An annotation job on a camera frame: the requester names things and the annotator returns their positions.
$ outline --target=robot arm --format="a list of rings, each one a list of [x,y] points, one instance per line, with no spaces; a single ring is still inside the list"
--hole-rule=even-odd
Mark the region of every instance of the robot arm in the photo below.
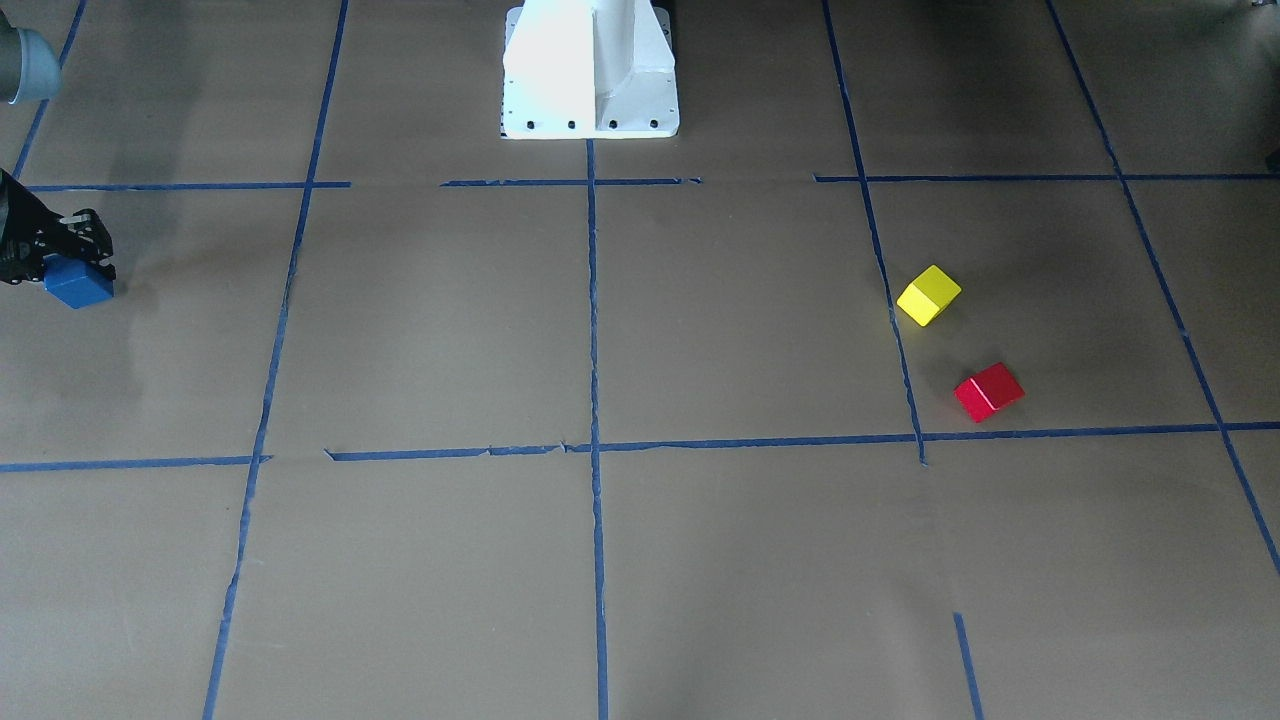
[[[61,88],[58,55],[36,31],[13,27],[0,10],[0,99],[49,100]]]
[[[38,32],[15,28],[0,12],[0,99],[47,100],[61,88],[58,55]],[[114,295],[111,236],[97,213],[64,218],[0,170],[0,283],[44,282],[72,307]]]

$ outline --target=yellow cube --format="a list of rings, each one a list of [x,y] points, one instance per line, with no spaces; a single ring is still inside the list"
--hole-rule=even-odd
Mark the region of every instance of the yellow cube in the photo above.
[[[906,286],[906,291],[897,299],[897,306],[911,316],[920,327],[929,324],[933,318],[951,305],[951,301],[960,295],[960,286],[947,277],[937,265],[929,265],[920,277]]]

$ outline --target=blue painter's tape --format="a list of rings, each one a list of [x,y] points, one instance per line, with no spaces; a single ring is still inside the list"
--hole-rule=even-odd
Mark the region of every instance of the blue painter's tape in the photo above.
[[[142,470],[150,468],[197,468],[202,465],[248,465],[250,460],[252,460],[252,457],[248,455],[230,455],[221,457],[143,457],[137,460],[67,460],[59,462],[4,462],[0,464],[0,473]]]
[[[964,433],[924,433],[924,439],[936,441],[974,441],[974,439],[1034,439],[1057,437],[1114,437],[1114,436],[1155,436],[1171,433],[1215,433],[1217,425],[1194,423],[1188,425],[1128,425],[1112,428],[1043,428],[1029,430],[973,430]]]
[[[1263,421],[1263,423],[1226,423],[1226,429],[1230,432],[1249,432],[1249,430],[1280,430],[1280,421]]]
[[[232,618],[236,614],[236,596],[239,592],[241,570],[244,565],[244,547],[248,542],[248,528],[251,520],[250,507],[257,492],[259,471],[262,465],[264,450],[266,446],[266,430],[271,420],[271,402],[275,397],[275,380],[280,370],[280,355],[284,350],[284,334],[289,322],[289,297],[293,288],[293,279],[298,272],[298,254],[302,250],[302,237],[307,227],[307,215],[311,211],[311,193],[315,188],[316,168],[320,164],[320,147],[324,143],[324,131],[329,115],[329,102],[333,99],[333,83],[338,72],[338,58],[342,51],[343,32],[347,27],[348,0],[342,0],[338,10],[338,27],[334,31],[333,50],[329,54],[329,73],[325,78],[324,96],[320,100],[320,113],[316,119],[315,137],[311,142],[311,161],[307,168],[306,187],[302,190],[302,206],[298,209],[298,224],[293,233],[293,250],[289,254],[289,269],[284,278],[284,296],[280,300],[280,313],[275,327],[275,343],[271,347],[271,363],[266,375],[266,387],[262,391],[262,415],[259,420],[257,434],[253,439],[253,456],[248,466],[248,477],[244,483],[244,503],[241,507],[239,537],[236,543],[236,568],[232,573],[230,583],[227,585],[227,596],[223,600],[223,618],[218,625],[218,642],[214,647],[214,661],[209,671],[209,688],[205,692],[204,720],[214,720],[218,706],[218,689],[221,684],[223,664],[227,660],[227,643],[230,638]]]
[[[612,179],[596,179],[595,186],[604,184],[620,184],[620,186],[650,186],[650,184],[684,184],[682,178],[612,178]]]
[[[1160,283],[1160,291],[1165,296],[1165,304],[1169,306],[1169,313],[1174,318],[1174,324],[1178,327],[1178,332],[1183,337],[1183,346],[1187,348],[1187,356],[1190,359],[1192,369],[1196,372],[1196,379],[1199,382],[1201,392],[1204,395],[1204,402],[1208,404],[1210,413],[1212,413],[1213,421],[1222,437],[1222,446],[1226,448],[1226,454],[1231,459],[1231,466],[1235,470],[1236,480],[1239,480],[1240,491],[1244,493],[1244,498],[1249,505],[1249,511],[1253,514],[1253,521],[1257,525],[1258,533],[1262,536],[1262,542],[1271,557],[1271,565],[1275,568],[1275,571],[1280,574],[1280,551],[1276,550],[1275,538],[1272,538],[1271,529],[1267,527],[1266,518],[1262,515],[1262,509],[1253,493],[1253,486],[1249,483],[1249,478],[1244,473],[1244,466],[1240,464],[1240,459],[1235,452],[1235,445],[1231,442],[1231,434],[1226,423],[1222,420],[1221,409],[1213,398],[1213,391],[1210,388],[1208,378],[1204,375],[1204,368],[1201,365],[1199,357],[1196,354],[1196,346],[1192,343],[1190,333],[1187,331],[1187,324],[1183,322],[1183,314],[1178,310],[1178,302],[1174,300],[1174,293],[1169,288],[1169,281],[1165,278],[1165,272],[1160,265],[1160,258],[1156,255],[1156,247],[1152,245],[1151,236],[1147,233],[1147,224],[1142,219],[1142,213],[1138,210],[1138,202],[1133,197],[1133,190],[1129,187],[1124,169],[1120,167],[1120,158],[1116,155],[1115,146],[1111,143],[1111,136],[1107,133],[1107,128],[1102,123],[1102,114],[1098,113],[1098,106],[1093,101],[1093,94],[1089,92],[1089,86],[1084,81],[1084,73],[1080,70],[1080,64],[1076,61],[1075,51],[1071,50],[1071,42],[1066,37],[1066,28],[1062,26],[1062,19],[1059,17],[1053,0],[1044,0],[1044,5],[1053,20],[1053,27],[1062,42],[1062,49],[1066,51],[1066,58],[1071,64],[1071,70],[1075,73],[1075,81],[1080,86],[1080,94],[1084,96],[1089,113],[1093,115],[1094,124],[1097,124],[1098,135],[1102,138],[1102,146],[1111,158],[1111,165],[1115,170],[1116,178],[1120,179],[1120,187],[1124,190],[1125,201],[1129,204],[1129,213],[1133,215],[1133,222],[1138,228],[1138,236],[1142,238],[1143,249],[1147,251],[1147,259],[1151,261],[1151,269],[1156,274],[1156,281]]]
[[[186,192],[197,190],[305,190],[306,181],[300,182],[179,182],[179,183],[116,183],[116,184],[33,184],[27,190],[33,192]],[[323,181],[310,183],[312,188],[348,188],[351,181]]]
[[[960,660],[964,662],[964,675],[969,682],[969,705],[973,706],[974,720],[986,720],[982,711],[982,693],[978,692],[978,675],[973,671],[973,653],[969,652],[969,633],[964,628],[964,615],[952,614],[956,624],[956,641],[960,643]]]
[[[888,269],[884,266],[884,251],[881,246],[879,228],[876,224],[876,208],[872,204],[872,188],[867,182],[867,167],[863,164],[863,149],[858,142],[858,124],[854,122],[854,106],[849,97],[849,82],[845,78],[845,65],[840,59],[840,45],[836,42],[836,26],[831,20],[831,3],[822,0],[822,14],[827,22],[827,41],[831,44],[831,60],[836,68],[836,79],[840,83],[840,97],[845,106],[845,123],[849,126],[849,143],[854,150],[854,164],[858,167],[859,183],[863,191],[863,206],[867,210],[867,225],[872,233],[872,249],[876,251],[876,265],[879,268],[881,283],[884,286],[884,302],[888,306],[888,323],[893,329],[893,341],[897,343],[897,360],[902,370],[902,386],[906,389],[906,406],[911,415],[911,428],[915,430],[916,451],[920,456],[920,465],[928,465],[924,455],[924,434],[920,430],[920,414],[915,407],[915,391],[911,389],[911,372],[906,365],[906,347],[902,345],[902,332],[897,327],[897,311],[893,309],[893,291],[888,284]]]
[[[1280,174],[1272,173],[1162,173],[1162,174],[1125,174],[1126,181],[1280,181]]]
[[[549,455],[561,451],[568,452],[564,445],[516,445],[507,447],[452,447],[440,450],[385,450],[372,452],[332,452],[325,450],[325,455],[334,462],[369,462],[385,460],[435,460],[440,457],[481,457],[504,455]]]
[[[774,437],[741,439],[667,439],[641,442],[607,442],[600,445],[602,452],[637,452],[657,448],[680,450],[726,450],[735,447],[817,447],[827,445],[882,445],[915,442],[916,436],[909,433],[881,436],[831,436],[831,437]]]
[[[442,182],[440,187],[559,187],[586,186],[585,179],[458,179]]]
[[[1229,423],[1231,432],[1280,430],[1280,421]],[[1216,433],[1219,427],[1212,423],[1192,423],[1172,425],[1119,425],[1094,428],[1037,428],[1010,430],[972,430],[956,433],[924,433],[925,442],[969,442],[989,439],[1038,439],[1070,437],[1119,437],[1119,436],[1158,436],[1179,433]],[[808,436],[808,437],[759,437],[759,438],[712,438],[712,439],[659,439],[635,442],[600,442],[599,452],[640,452],[645,450],[728,450],[736,447],[820,447],[841,445],[887,445],[915,442],[914,433],[886,433],[864,436]],[[556,445],[516,445],[506,447],[451,447],[422,450],[387,450],[371,452],[333,452],[325,450],[335,462],[362,462],[388,460],[429,460],[439,457],[481,457],[500,455],[547,455],[550,452],[589,454],[591,443]]]
[[[870,183],[911,183],[911,182],[1115,182],[1115,176],[1106,174],[1007,174],[1007,176],[870,176]]]
[[[609,720],[609,644],[604,607],[604,505],[600,482],[600,348],[598,341],[599,293],[596,273],[596,202],[595,141],[586,141],[586,258],[588,301],[591,334],[591,515],[595,520],[593,544],[595,556],[595,689],[596,716]]]

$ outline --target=wooden block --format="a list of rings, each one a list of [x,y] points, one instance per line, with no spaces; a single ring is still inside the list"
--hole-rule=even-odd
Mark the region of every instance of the wooden block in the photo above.
[[[941,268],[929,265],[920,277],[906,286],[906,291],[897,299],[897,306],[923,328],[946,310],[957,295],[960,286]]]
[[[991,418],[1024,395],[1023,386],[1004,363],[996,363],[956,388],[956,398],[974,423]]]

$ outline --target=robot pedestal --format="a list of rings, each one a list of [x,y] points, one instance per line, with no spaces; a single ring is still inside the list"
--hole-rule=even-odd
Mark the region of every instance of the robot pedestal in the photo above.
[[[671,18],[649,0],[525,0],[507,13],[502,135],[671,137]]]

